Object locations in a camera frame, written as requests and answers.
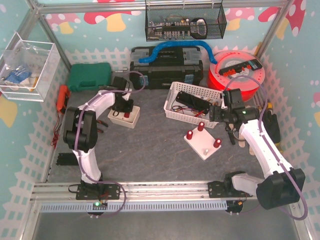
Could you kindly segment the orange black pliers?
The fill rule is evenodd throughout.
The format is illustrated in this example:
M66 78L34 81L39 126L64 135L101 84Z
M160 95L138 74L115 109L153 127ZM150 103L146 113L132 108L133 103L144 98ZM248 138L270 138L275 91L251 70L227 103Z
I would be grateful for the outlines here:
M104 133L104 129L107 129L109 127L109 125L106 122L101 121L99 119L96 120L96 123L97 123L97 132L98 133Z

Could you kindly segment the large red spring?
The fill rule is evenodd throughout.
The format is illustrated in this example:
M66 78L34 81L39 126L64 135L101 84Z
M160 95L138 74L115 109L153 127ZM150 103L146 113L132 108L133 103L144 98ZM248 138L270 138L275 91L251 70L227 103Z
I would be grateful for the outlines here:
M205 127L205 123L201 121L201 122L198 124L197 130L198 130L199 132L202 132L202 131L204 130L204 127Z

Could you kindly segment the white peg board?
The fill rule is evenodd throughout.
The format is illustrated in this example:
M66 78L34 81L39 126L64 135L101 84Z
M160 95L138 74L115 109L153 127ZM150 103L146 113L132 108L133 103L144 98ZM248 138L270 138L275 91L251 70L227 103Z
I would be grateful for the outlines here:
M193 137L191 140L187 140L187 133L183 138L203 161L207 160L222 147L221 143L220 148L214 148L213 144L216 138L214 138L206 129L198 131L198 128L196 127L192 131Z

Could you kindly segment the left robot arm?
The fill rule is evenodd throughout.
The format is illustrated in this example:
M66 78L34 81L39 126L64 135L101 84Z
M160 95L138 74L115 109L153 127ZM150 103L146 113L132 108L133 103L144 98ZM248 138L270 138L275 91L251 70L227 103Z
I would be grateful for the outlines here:
M78 107L68 107L65 111L63 141L74 153L81 180L86 184L103 181L95 154L97 120L109 108L118 113L132 112L134 104L130 92L130 82L123 77L115 77L112 85L99 90L90 100Z

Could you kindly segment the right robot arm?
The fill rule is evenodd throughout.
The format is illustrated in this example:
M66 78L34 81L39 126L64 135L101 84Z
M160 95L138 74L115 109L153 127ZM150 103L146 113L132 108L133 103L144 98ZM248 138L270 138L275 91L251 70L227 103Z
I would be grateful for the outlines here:
M229 173L227 189L256 196L266 210L300 201L305 174L300 168L294 169L277 149L258 108L245 106L240 89L224 90L220 97L221 106L213 105L209 109L210 121L233 125L252 148L264 176L260 179L243 171Z

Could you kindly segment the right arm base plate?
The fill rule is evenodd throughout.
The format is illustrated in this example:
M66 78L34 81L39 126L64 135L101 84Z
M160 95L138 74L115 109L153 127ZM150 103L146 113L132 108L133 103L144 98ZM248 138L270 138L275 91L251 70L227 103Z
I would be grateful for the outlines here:
M207 183L208 196L211 199L215 198L231 198L234 194L231 190L227 190L224 182L222 181L211 181Z

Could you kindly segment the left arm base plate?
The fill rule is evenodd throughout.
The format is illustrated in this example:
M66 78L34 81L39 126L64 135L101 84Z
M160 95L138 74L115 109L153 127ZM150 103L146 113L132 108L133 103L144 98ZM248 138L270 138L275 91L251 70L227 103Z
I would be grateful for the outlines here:
M116 184L81 183L77 187L76 200L119 200L120 187Z

